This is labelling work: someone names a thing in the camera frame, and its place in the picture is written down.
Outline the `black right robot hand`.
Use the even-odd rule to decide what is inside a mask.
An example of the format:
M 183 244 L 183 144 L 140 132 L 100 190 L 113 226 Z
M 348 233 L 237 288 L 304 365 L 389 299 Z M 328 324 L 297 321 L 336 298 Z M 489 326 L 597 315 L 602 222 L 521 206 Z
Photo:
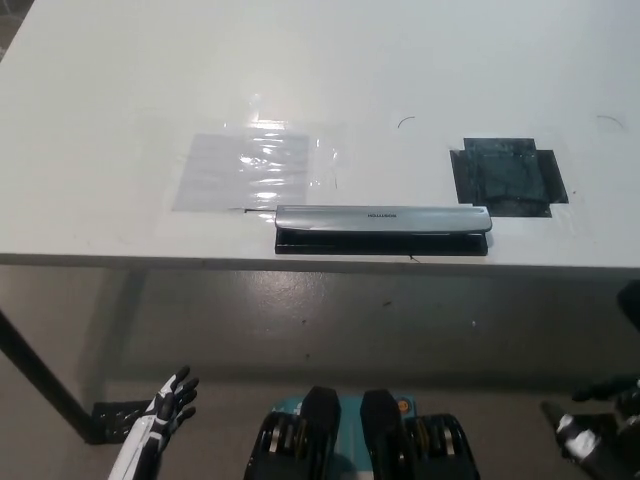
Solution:
M 605 435 L 589 426 L 586 420 L 566 412 L 550 401 L 540 404 L 543 415 L 555 432 L 564 454 L 573 461 L 583 461 L 588 454 L 608 449 L 633 470 L 639 469 L 639 375 L 616 376 L 578 389 L 574 402 L 612 400 L 622 424 L 615 423 L 613 435 Z

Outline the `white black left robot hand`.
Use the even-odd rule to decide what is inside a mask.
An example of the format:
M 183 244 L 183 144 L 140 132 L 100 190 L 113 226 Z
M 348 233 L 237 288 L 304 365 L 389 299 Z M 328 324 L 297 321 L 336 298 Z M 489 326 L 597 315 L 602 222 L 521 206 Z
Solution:
M 171 437 L 196 413 L 199 379 L 183 366 L 156 392 L 124 440 L 108 480 L 154 480 Z

